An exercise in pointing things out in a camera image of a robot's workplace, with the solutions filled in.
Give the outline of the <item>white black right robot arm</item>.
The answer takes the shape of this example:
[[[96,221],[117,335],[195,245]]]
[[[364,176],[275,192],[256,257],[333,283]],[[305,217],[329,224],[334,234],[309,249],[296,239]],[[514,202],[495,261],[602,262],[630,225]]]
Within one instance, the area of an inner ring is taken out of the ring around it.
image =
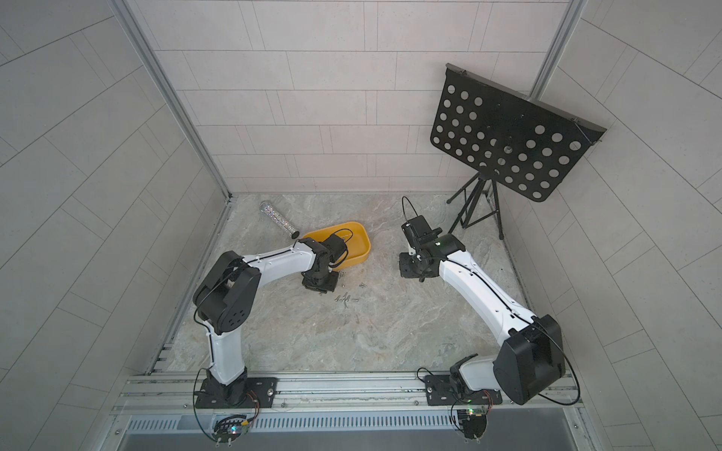
[[[499,390],[523,405],[566,373],[560,325],[517,303],[485,274],[454,236],[446,235],[399,255],[404,278],[439,277],[484,320],[498,355],[472,355],[449,369],[453,390],[464,397]]]

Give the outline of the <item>yellow plastic storage box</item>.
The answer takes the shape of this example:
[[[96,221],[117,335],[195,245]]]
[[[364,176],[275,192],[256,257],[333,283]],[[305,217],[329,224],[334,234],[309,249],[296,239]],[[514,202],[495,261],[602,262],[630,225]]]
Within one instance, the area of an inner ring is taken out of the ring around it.
[[[335,232],[344,240],[348,249],[348,256],[340,266],[335,268],[336,272],[361,264],[367,260],[372,245],[370,244],[368,233],[361,223],[351,221],[331,225],[324,229],[310,231],[304,235],[304,238],[312,238],[316,242],[322,242]]]

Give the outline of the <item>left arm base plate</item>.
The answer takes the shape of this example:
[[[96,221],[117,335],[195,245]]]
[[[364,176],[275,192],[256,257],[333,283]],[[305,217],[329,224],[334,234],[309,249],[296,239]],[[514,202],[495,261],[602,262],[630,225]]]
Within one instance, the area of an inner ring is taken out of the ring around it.
[[[271,408],[277,386],[278,378],[246,378],[223,385],[210,376],[194,391],[194,405],[207,410]]]

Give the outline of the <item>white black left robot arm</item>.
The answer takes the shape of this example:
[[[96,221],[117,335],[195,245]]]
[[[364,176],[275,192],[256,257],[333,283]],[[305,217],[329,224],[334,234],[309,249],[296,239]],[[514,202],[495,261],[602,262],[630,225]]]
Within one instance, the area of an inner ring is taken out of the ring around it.
[[[195,318],[210,340],[210,374],[229,386],[246,377],[242,325],[249,319],[257,292],[278,279],[300,274],[302,285],[327,293],[336,289],[334,271],[349,255],[346,242],[305,238],[259,255],[227,251],[214,263],[194,294]]]

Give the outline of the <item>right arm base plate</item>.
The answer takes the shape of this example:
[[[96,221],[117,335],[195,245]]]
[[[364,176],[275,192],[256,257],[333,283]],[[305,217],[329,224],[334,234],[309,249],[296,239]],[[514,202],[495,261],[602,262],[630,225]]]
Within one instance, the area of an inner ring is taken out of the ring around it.
[[[503,403],[500,391],[460,389],[450,381],[449,375],[426,374],[420,380],[425,385],[427,404],[432,407],[451,407],[453,404],[494,407]]]

